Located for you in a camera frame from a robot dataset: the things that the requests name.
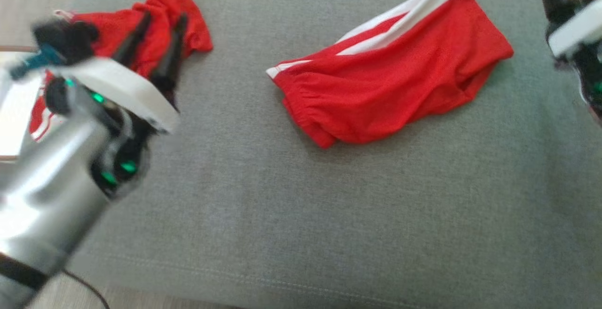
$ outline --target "black cable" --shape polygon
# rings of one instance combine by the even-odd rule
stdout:
[[[80,283],[81,285],[83,285],[84,287],[88,288],[88,290],[90,290],[94,295],[96,295],[96,297],[98,298],[98,300],[101,301],[101,303],[103,304],[103,307],[105,307],[105,309],[111,309],[111,307],[109,307],[109,303],[107,303],[107,300],[105,300],[105,298],[103,297],[103,295],[101,294],[101,292],[99,292],[96,288],[94,288],[88,282],[86,282],[83,279],[81,279],[81,277],[78,277],[77,275],[74,275],[74,274],[70,273],[67,269],[63,269],[63,273],[65,275],[71,277],[72,279],[74,279],[75,281],[77,281],[78,283]]]

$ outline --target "seam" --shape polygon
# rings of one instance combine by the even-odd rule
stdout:
[[[146,258],[134,258],[134,257],[129,257],[126,255],[118,255],[118,254],[97,255],[97,254],[91,253],[90,251],[82,251],[80,254],[88,255],[92,258],[96,258],[99,260],[123,260],[124,262],[133,264],[135,266],[157,266],[159,268],[164,268],[164,269],[179,269],[184,272],[188,272],[191,274],[197,274],[197,275],[200,275],[202,273],[209,273],[210,274],[209,276],[223,278],[223,279],[230,279],[231,281],[235,281],[237,283],[256,284],[256,285],[260,285],[262,287],[279,288],[279,289],[283,289],[283,290],[291,290],[291,291],[300,292],[300,293],[317,294],[317,295],[323,296],[325,298],[331,298],[334,300],[348,300],[348,301],[353,301],[353,302],[359,302],[359,303],[372,305],[374,307],[388,307],[391,309],[396,309],[396,308],[400,308],[400,307],[405,307],[405,308],[409,308],[409,309],[429,309],[428,307],[423,307],[421,305],[413,305],[413,304],[406,303],[406,302],[388,301],[388,300],[383,300],[380,298],[372,298],[370,296],[363,296],[363,295],[359,295],[359,294],[339,292],[337,290],[332,290],[332,289],[327,289],[327,288],[312,287],[309,285],[289,283],[289,282],[277,281],[277,280],[273,280],[273,279],[265,279],[265,278],[261,278],[261,277],[252,277],[249,275],[239,275],[236,273],[228,273],[228,272],[223,272],[221,270],[213,270],[213,269],[207,269],[207,268],[190,268],[190,267],[186,267],[186,266],[181,266],[179,264],[159,262],[159,261],[150,260],[150,259],[146,259]]]

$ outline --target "gray couch cushion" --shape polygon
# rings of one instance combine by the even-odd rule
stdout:
[[[477,0],[516,55],[465,107],[327,151],[288,117],[265,69],[402,1],[195,0],[215,49],[185,63],[182,127],[73,270],[248,308],[600,305],[602,134],[540,0]]]

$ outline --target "red fabric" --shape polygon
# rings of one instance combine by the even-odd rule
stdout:
[[[73,20],[94,24],[100,31],[100,39],[94,45],[95,54],[110,57],[140,22],[144,11],[151,13],[152,22],[144,41],[138,47],[135,63],[131,67],[138,74],[148,77],[161,60],[171,40],[171,30],[182,13],[187,13],[189,17],[184,37],[185,56],[189,56],[194,50],[208,52],[213,49],[209,29],[192,0],[146,0],[145,3],[134,3],[132,9],[115,13],[81,14],[76,15]]]
[[[299,60],[273,78],[284,106],[320,147],[368,143],[472,101],[513,56],[475,0],[448,0],[385,48],[336,55],[386,32],[401,16]]]
[[[44,99],[44,91],[47,84],[54,78],[50,71],[45,71],[44,83],[40,87],[40,92],[34,108],[32,109],[32,120],[30,121],[30,134],[34,141],[38,142],[50,129],[50,120],[54,117],[54,113],[46,108],[46,100]]]

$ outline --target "red athletic shorts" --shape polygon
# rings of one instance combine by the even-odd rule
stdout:
[[[328,148],[379,140],[472,101],[513,54],[475,0],[409,0],[267,73],[295,123]]]

